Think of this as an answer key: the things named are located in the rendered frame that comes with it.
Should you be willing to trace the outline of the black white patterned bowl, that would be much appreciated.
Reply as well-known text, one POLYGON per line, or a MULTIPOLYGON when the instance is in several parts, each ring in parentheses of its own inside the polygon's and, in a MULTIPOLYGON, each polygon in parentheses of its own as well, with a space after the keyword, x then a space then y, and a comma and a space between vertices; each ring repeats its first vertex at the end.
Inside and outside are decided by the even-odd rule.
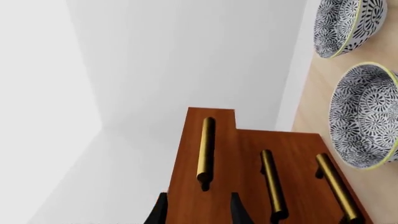
POLYGON ((398 73, 374 62, 350 68, 330 100, 331 143, 355 169, 398 161, 398 73))
POLYGON ((362 46, 382 27, 386 0, 321 0, 313 27, 313 46, 321 58, 334 58, 362 46))

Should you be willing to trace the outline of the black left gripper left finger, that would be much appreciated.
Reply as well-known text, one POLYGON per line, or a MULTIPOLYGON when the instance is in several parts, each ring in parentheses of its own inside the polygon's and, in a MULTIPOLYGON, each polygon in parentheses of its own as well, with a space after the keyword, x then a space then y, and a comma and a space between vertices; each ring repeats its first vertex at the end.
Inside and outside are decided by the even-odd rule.
POLYGON ((168 198, 167 192, 161 192, 152 211, 143 224, 165 224, 167 219, 168 198))

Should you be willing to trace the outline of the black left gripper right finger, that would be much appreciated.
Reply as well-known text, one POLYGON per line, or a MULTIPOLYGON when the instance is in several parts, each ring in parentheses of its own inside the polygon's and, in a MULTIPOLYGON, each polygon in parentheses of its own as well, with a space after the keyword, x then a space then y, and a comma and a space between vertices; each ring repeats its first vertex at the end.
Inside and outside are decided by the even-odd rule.
POLYGON ((231 193, 230 210, 232 224, 252 224, 251 217, 246 211, 237 192, 231 193))

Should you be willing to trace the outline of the wooden cabinet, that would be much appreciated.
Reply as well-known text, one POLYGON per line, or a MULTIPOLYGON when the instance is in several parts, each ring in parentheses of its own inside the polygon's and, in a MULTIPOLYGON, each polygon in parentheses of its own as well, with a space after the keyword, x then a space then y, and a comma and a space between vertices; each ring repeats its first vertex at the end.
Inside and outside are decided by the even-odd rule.
POLYGON ((279 224, 339 224, 343 212, 325 179, 317 179, 317 154, 326 153, 336 167, 365 224, 372 221, 355 192, 318 134, 238 130, 243 152, 242 168, 247 180, 248 204, 244 205, 255 224, 271 224, 271 205, 264 175, 261 173, 263 150, 272 152, 289 217, 279 224))

